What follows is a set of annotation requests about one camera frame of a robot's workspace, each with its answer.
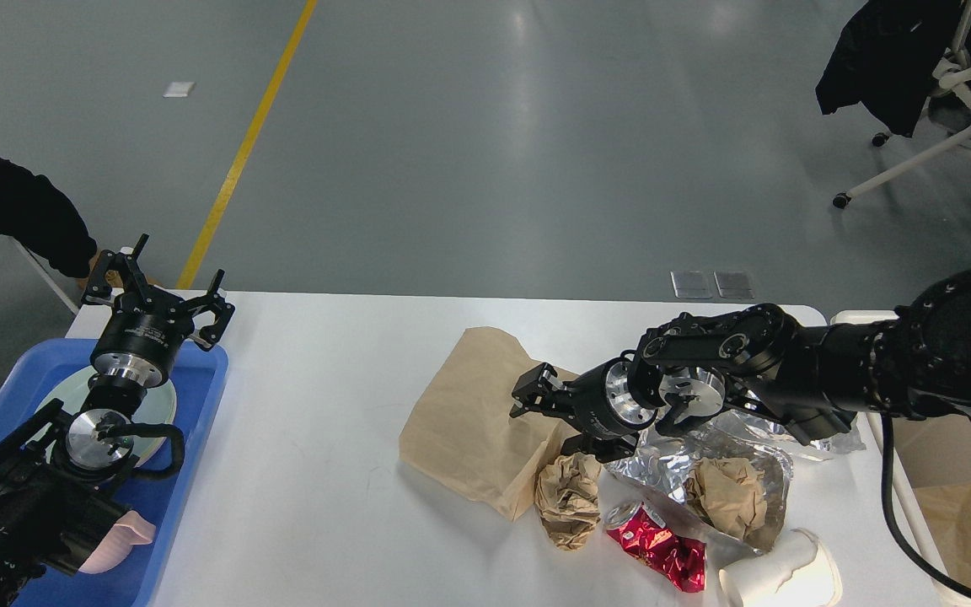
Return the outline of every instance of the white table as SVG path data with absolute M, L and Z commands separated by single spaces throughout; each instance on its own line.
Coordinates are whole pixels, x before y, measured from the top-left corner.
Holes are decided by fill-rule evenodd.
M 531 357 L 585 370 L 681 311 L 713 303 L 228 293 L 227 389 L 152 604 L 720 604 L 684 595 L 596 533 L 564 553 L 534 511 L 508 523 L 398 461 L 417 397 L 466 327 L 517 336 Z M 810 308 L 786 307 L 805 324 Z M 96 337 L 85 307 L 68 337 Z M 883 526 L 878 450 L 797 461 L 786 527 L 819 534 L 843 606 L 937 604 Z M 628 488 L 604 476 L 602 508 Z M 912 495 L 903 496 L 906 500 Z

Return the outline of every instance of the robotic arm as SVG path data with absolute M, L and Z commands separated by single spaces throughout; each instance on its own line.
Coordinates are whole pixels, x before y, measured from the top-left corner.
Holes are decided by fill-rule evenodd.
M 528 411 L 579 431 L 564 449 L 628 457 L 639 431 L 679 435 L 725 408 L 782 424 L 802 444 L 847 432 L 858 411 L 971 420 L 971 270 L 924 291 L 893 321 L 801 327 L 772 303 L 652 327 L 635 350 L 569 383 L 548 363 L 524 374 Z
M 130 511 L 113 499 L 125 481 L 158 481 L 181 469 L 181 430 L 134 423 L 132 415 L 148 389 L 169 379 L 182 342 L 190 338 L 211 350 L 234 307 L 218 292 L 223 270 L 204 295 L 189 300 L 150 285 L 137 265 L 147 239 L 142 235 L 131 252 L 101 253 L 85 289 L 86 304 L 108 304 L 112 315 L 89 359 L 97 373 L 81 411 L 68 414 L 61 400 L 51 400 L 0 442 L 0 607 L 47 565 L 67 575 L 81 568 Z M 104 278 L 109 270 L 124 285 L 113 298 Z M 198 330 L 194 316 L 206 311 L 215 322 Z M 167 438 L 170 465 L 137 468 L 137 437 Z

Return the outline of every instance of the pink object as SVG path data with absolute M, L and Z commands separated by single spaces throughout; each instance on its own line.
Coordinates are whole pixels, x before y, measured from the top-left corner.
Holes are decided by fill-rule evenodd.
M 119 562 L 126 560 L 135 545 L 152 543 L 154 537 L 155 525 L 143 519 L 137 511 L 131 510 L 115 522 L 111 531 L 104 535 L 104 541 L 96 546 L 96 550 L 93 550 L 78 572 L 108 572 L 118 566 Z

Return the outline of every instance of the white chair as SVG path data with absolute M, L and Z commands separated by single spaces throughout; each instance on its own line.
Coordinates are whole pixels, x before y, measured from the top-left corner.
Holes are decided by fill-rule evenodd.
M 70 299 L 66 292 L 62 291 L 61 287 L 58 287 L 58 284 L 55 282 L 53 277 L 51 277 L 50 272 L 47 272 L 47 269 L 43 267 L 39 259 L 35 258 L 35 255 L 32 255 L 31 250 L 25 249 L 24 245 L 17 242 L 16 239 L 11 238 L 10 242 L 13 243 L 20 254 L 22 254 L 22 256 L 30 263 L 32 269 L 35 269 L 35 273 L 39 274 L 41 279 L 43 279 L 43 282 L 46 283 L 47 287 L 51 288 L 51 291 L 55 294 L 55 296 L 58 297 L 58 300 L 62 301 L 62 304 L 64 304 L 64 306 L 66 306 L 66 308 L 70 311 L 70 314 L 77 314 L 78 305 L 74 303 L 72 299 Z
M 951 49 L 949 49 L 947 57 L 939 61 L 939 65 L 936 66 L 936 71 L 933 73 L 934 78 L 939 83 L 931 93 L 931 96 L 955 95 L 957 99 L 961 100 L 961 103 L 964 103 L 968 111 L 971 112 L 971 89 L 966 84 L 968 81 L 971 81 L 971 59 L 968 57 L 968 50 L 964 47 L 964 40 L 968 37 L 970 28 L 971 0 L 967 0 L 966 5 L 964 5 L 963 15 L 961 15 L 961 22 L 958 24 L 954 39 L 952 39 Z M 878 133 L 872 138 L 872 143 L 874 146 L 880 147 L 889 138 L 890 136 L 885 133 Z M 963 130 L 951 135 L 945 141 L 921 151 L 921 153 L 914 155 L 909 160 L 884 170 L 882 173 L 871 177 L 870 180 L 864 181 L 863 184 L 853 185 L 852 188 L 840 192 L 837 196 L 834 196 L 834 207 L 845 208 L 855 197 L 862 196 L 864 193 L 878 188 L 882 184 L 886 184 L 887 181 L 893 180 L 893 178 L 907 172 L 907 170 L 917 168 L 917 166 L 924 164 L 924 162 L 935 158 L 941 153 L 945 153 L 947 150 L 960 148 L 961 153 L 971 158 L 971 148 L 963 147 L 966 145 L 971 145 L 971 122 Z

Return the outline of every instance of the aluminum foil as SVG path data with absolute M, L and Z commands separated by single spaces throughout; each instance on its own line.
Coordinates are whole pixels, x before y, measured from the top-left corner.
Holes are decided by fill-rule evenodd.
M 760 417 L 745 414 L 742 411 L 730 410 L 710 420 L 710 426 L 716 427 L 733 437 L 743 441 L 774 445 L 786 450 L 795 457 L 802 457 L 812 461 L 825 461 L 837 454 L 848 454 L 867 449 L 860 439 L 860 431 L 856 430 L 853 422 L 852 430 L 844 434 L 835 434 L 822 441 L 813 441 L 804 446 L 790 434 L 780 423 L 768 422 Z
M 636 481 L 683 504 L 686 501 L 684 481 L 696 462 L 702 458 L 727 457 L 747 458 L 756 470 L 763 472 L 766 523 L 748 534 L 743 542 L 755 550 L 769 551 L 786 522 L 786 496 L 793 477 L 793 460 L 785 450 L 735 438 L 708 423 L 682 438 L 660 437 L 656 432 L 644 431 L 636 454 L 610 462 L 605 468 L 618 479 Z M 706 523 L 699 525 L 713 529 Z

